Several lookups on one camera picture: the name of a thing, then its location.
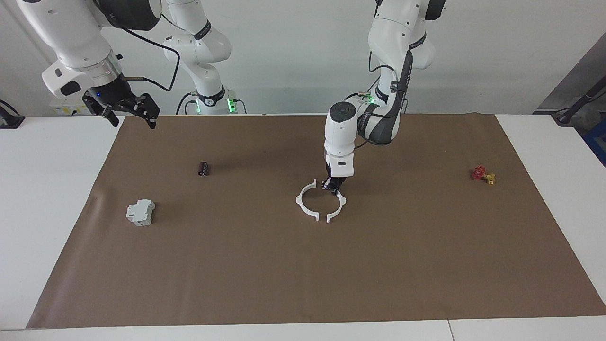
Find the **white circuit breaker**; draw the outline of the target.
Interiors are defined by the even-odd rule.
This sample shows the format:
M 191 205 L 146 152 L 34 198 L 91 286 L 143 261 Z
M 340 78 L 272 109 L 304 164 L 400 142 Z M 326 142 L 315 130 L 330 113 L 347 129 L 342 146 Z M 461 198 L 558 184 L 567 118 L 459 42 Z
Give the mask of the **white circuit breaker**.
M 137 203 L 128 206 L 125 217 L 135 226 L 150 226 L 154 209 L 154 201 L 139 199 Z

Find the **red and yellow valve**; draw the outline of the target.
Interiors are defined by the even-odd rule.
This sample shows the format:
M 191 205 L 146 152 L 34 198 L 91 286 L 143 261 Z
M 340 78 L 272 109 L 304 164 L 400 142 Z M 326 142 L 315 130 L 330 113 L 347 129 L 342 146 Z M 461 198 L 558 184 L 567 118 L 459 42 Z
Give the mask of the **red and yellow valve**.
M 481 180 L 487 184 L 494 184 L 496 175 L 494 173 L 487 172 L 484 166 L 477 166 L 471 172 L 471 179 Z

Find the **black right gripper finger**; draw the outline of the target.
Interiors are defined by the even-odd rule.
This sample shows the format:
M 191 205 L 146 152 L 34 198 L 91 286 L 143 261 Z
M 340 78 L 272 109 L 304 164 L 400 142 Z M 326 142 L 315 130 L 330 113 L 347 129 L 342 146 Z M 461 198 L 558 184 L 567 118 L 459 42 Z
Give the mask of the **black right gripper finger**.
M 90 94 L 83 94 L 82 101 L 92 115 L 100 116 L 110 122 L 113 127 L 117 127 L 119 119 L 115 115 L 111 105 L 104 106 L 97 102 Z
M 145 120 L 151 130 L 157 125 L 160 108 L 149 93 L 121 100 L 121 111 Z

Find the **black stand foot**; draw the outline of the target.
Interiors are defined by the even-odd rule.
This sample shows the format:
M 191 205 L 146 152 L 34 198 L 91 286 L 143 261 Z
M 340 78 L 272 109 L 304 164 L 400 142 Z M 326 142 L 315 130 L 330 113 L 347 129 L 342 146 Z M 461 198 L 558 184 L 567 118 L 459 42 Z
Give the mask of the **black stand foot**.
M 0 129 L 17 129 L 26 117 L 0 99 Z

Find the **brown paper table mat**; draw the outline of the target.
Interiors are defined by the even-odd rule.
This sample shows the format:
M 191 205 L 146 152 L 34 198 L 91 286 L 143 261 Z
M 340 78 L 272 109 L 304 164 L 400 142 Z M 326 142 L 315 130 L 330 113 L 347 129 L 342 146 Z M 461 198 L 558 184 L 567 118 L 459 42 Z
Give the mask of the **brown paper table mat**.
M 27 327 L 606 315 L 496 117 L 405 115 L 329 223 L 296 204 L 324 121 L 127 117 Z

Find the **blue crate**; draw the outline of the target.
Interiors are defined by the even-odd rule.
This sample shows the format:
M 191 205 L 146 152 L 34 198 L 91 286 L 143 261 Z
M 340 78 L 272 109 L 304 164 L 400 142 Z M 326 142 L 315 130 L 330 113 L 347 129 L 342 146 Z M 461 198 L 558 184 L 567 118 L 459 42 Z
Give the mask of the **blue crate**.
M 582 137 L 587 147 L 606 168 L 606 122 L 596 125 Z

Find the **black tripod leg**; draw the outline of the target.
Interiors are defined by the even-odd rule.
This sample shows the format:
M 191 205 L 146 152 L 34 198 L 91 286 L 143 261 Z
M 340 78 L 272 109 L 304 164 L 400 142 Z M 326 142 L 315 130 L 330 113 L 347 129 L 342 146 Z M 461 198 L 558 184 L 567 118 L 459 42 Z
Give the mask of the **black tripod leg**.
M 606 95 L 606 74 L 598 80 L 582 97 L 576 100 L 571 106 L 563 108 L 554 112 L 554 121 L 560 126 L 566 126 L 574 114 L 580 111 L 584 106 L 589 103 L 600 99 L 603 95 Z

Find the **white half-ring pipe clamp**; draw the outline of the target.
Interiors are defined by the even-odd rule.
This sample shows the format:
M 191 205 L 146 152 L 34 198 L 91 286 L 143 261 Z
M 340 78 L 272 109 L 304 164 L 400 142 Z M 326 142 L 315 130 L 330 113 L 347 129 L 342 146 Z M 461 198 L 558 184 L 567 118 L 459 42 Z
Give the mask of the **white half-ring pipe clamp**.
M 303 213 L 305 213 L 305 215 L 311 216 L 315 221 L 318 222 L 320 220 L 320 213 L 316 212 L 316 211 L 312 211 L 303 202 L 303 197 L 304 197 L 305 193 L 308 192 L 309 190 L 311 190 L 312 188 L 316 188 L 316 187 L 317 187 L 317 181 L 314 179 L 311 183 L 309 183 L 309 184 L 305 185 L 303 188 L 301 188 L 298 196 L 296 196 L 296 198 L 295 198 L 295 203 L 300 207 L 301 211 Z
M 326 215 L 326 222 L 329 223 L 331 222 L 331 220 L 333 220 L 333 218 L 335 218 L 336 216 L 339 216 L 339 214 L 341 213 L 344 205 L 346 205 L 347 203 L 347 198 L 342 196 L 340 191 L 335 191 L 335 196 L 339 201 L 339 207 L 334 211 L 331 212 L 329 214 Z

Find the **white wall socket strip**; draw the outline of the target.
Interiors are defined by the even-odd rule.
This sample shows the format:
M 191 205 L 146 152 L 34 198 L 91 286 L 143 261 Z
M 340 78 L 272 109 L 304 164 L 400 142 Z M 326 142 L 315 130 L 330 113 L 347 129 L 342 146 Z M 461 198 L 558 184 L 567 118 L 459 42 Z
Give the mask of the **white wall socket strip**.
M 48 105 L 55 115 L 92 115 L 81 99 L 52 99 Z

